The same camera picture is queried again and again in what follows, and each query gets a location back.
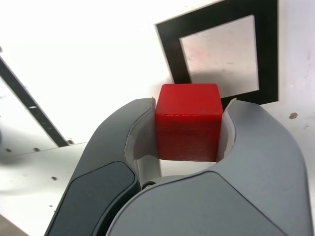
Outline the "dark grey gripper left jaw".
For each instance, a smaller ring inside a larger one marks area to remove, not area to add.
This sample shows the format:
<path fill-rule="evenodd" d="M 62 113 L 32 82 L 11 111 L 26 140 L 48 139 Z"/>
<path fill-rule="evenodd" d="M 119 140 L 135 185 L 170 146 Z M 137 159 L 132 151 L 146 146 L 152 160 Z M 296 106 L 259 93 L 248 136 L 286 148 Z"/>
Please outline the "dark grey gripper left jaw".
<path fill-rule="evenodd" d="M 119 210 L 161 177 L 154 98 L 133 100 L 94 132 L 47 228 L 48 236 L 104 236 Z"/>

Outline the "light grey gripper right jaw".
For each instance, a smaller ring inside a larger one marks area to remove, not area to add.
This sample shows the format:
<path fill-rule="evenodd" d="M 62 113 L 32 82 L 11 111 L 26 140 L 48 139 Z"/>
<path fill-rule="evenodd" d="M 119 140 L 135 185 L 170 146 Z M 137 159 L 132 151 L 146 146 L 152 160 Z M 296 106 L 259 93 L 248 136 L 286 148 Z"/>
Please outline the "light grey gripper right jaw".
<path fill-rule="evenodd" d="M 307 236 L 310 195 L 299 145 L 261 106 L 234 100 L 230 152 L 193 175 L 149 187 L 116 215 L 109 236 Z"/>

